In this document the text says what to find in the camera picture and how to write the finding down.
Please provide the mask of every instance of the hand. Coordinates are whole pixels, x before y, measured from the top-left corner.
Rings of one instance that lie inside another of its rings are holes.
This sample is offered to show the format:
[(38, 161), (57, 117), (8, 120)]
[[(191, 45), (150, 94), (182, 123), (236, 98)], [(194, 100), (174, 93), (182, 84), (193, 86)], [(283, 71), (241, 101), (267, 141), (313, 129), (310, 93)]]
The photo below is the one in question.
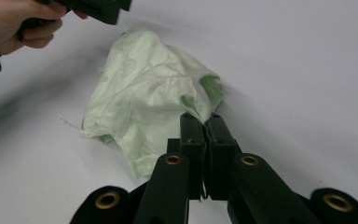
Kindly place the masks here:
[[(52, 1), (43, 5), (35, 0), (0, 0), (0, 55), (9, 54), (27, 46), (41, 49), (53, 38), (53, 33), (62, 26), (61, 17), (66, 14), (66, 7)], [(76, 14), (85, 19), (81, 12)], [(28, 18), (50, 20), (41, 26), (23, 31), (23, 40), (19, 41), (17, 32), (23, 21)]]

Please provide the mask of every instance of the black tool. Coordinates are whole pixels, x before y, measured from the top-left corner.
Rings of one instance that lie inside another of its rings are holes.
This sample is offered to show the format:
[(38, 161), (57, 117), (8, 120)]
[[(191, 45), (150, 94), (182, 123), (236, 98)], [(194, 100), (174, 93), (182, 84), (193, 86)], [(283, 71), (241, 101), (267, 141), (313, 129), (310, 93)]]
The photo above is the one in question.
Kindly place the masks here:
[(228, 201), (235, 224), (358, 224), (358, 202), (350, 195), (294, 193), (265, 160), (241, 152), (216, 114), (205, 125), (182, 115), (181, 138), (168, 140), (148, 182), (131, 193), (109, 186), (94, 191), (71, 224), (186, 224), (188, 201), (201, 197)]
[[(48, 5), (51, 0), (38, 0), (39, 3)], [(131, 0), (58, 0), (65, 5), (68, 10), (79, 10), (92, 18), (107, 24), (116, 25), (119, 11), (130, 10)], [(24, 21), (18, 31), (19, 40), (22, 41), (22, 31), (27, 28), (39, 26), (46, 20), (30, 18)]]

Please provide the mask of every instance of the finger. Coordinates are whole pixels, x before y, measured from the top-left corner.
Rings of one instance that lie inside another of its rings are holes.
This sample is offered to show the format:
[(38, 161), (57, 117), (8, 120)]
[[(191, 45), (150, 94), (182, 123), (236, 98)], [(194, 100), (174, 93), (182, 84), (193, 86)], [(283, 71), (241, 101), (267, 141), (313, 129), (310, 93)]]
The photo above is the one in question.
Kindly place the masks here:
[(85, 13), (79, 11), (79, 10), (74, 10), (74, 12), (80, 19), (85, 20), (88, 17), (87, 14), (85, 14)]
[(23, 40), (22, 43), (24, 44), (24, 46), (27, 46), (29, 48), (42, 49), (48, 45), (48, 43), (53, 39), (53, 37), (54, 35), (50, 35), (41, 39)]
[(62, 20), (45, 21), (42, 25), (26, 29), (22, 32), (23, 39), (33, 40), (51, 36), (62, 27)]
[(16, 36), (13, 36), (5, 43), (5, 45), (0, 45), (0, 55), (8, 55), (23, 46), (24, 44), (19, 42)]
[(24, 19), (57, 20), (66, 14), (66, 7), (56, 1), (50, 1), (48, 5), (39, 3), (36, 0), (24, 1), (19, 13), (21, 13)]

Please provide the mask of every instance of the crumpled fabric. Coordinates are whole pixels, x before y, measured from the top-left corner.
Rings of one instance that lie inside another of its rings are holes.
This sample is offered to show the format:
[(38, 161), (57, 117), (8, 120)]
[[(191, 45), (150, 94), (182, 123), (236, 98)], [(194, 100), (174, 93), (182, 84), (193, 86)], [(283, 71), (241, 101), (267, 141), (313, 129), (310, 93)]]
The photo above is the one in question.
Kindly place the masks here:
[(180, 116), (205, 122), (224, 98), (219, 76), (193, 56), (134, 27), (112, 46), (84, 113), (80, 134), (115, 140), (136, 177), (151, 175)]

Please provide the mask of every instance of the white table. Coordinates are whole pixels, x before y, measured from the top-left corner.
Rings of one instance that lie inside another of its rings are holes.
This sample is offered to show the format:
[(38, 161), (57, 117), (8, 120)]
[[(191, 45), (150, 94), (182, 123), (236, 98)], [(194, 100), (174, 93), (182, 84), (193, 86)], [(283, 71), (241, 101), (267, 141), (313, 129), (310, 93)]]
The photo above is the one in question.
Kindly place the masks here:
[[(118, 26), (68, 14), (47, 48), (1, 59), (0, 223), (69, 223), (95, 189), (146, 181), (115, 143), (78, 131), (98, 68), (135, 25), (221, 76), (217, 113), (293, 191), (358, 200), (358, 1), (134, 0)], [(226, 204), (192, 202), (189, 223), (230, 223)]]

